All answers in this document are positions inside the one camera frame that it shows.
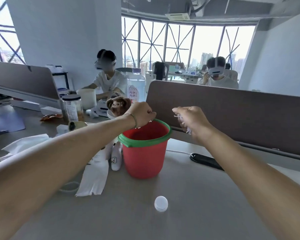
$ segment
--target window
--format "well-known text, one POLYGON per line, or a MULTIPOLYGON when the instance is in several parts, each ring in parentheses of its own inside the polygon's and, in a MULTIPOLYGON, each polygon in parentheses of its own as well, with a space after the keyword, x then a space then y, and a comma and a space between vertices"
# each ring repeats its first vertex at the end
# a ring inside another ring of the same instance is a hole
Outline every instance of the window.
POLYGON ((123 67, 138 67, 139 20, 121 17, 123 67))
POLYGON ((140 68, 143 76, 152 69, 153 63, 163 61, 165 33, 165 23, 141 20, 140 68))
POLYGON ((0 0, 0 61, 25 64, 5 0, 0 0))
POLYGON ((188 66, 193 25, 169 24, 165 61, 183 62, 188 66))
POLYGON ((244 67, 255 26, 227 26, 221 42, 219 56, 226 58, 231 69, 238 73, 238 80, 244 67))
POLYGON ((210 57, 224 56, 240 79, 255 29, 174 24, 124 16, 121 21, 123 66, 139 67, 144 76, 156 61, 183 62, 186 69, 201 69, 210 57))
POLYGON ((196 26, 189 67, 201 69, 218 53, 223 26, 196 26))

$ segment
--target red bucket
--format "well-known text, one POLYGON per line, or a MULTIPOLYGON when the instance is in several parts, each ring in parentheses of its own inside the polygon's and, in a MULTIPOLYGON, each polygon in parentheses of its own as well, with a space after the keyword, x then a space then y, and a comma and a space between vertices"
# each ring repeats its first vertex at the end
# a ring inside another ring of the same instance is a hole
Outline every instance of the red bucket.
POLYGON ((168 124, 154 119, 139 129, 130 129, 119 135, 124 164, 132 177, 148 179, 160 173, 170 134, 168 124))

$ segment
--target vr headset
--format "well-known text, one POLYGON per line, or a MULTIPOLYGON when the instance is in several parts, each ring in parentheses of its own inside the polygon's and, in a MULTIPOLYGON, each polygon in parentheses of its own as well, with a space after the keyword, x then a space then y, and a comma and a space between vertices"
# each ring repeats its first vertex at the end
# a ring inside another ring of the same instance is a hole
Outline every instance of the vr headset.
POLYGON ((218 66, 218 57, 214 59, 214 67, 208 69, 209 76, 223 75, 225 67, 218 66))
POLYGON ((109 60, 108 58, 104 58, 103 55, 106 52, 104 50, 98 60, 94 63, 94 66, 97 70, 109 71, 112 69, 113 65, 117 62, 117 59, 114 61, 109 60))

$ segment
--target air conditioning unit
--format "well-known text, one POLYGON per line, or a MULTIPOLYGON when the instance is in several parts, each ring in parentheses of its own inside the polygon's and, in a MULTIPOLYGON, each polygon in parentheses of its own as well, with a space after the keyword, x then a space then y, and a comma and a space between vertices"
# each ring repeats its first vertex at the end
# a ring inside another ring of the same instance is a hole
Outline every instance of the air conditioning unit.
POLYGON ((190 20, 188 13, 166 13, 165 15, 170 21, 190 20))

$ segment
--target ceiling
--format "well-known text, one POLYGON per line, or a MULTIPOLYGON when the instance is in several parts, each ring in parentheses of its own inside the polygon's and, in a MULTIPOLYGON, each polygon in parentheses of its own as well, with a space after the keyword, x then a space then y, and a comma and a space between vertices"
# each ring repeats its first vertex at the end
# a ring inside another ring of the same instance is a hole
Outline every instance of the ceiling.
POLYGON ((121 0, 123 13, 167 20, 167 13, 191 13, 191 22, 254 21, 289 14, 271 13, 274 5, 289 0, 121 0))

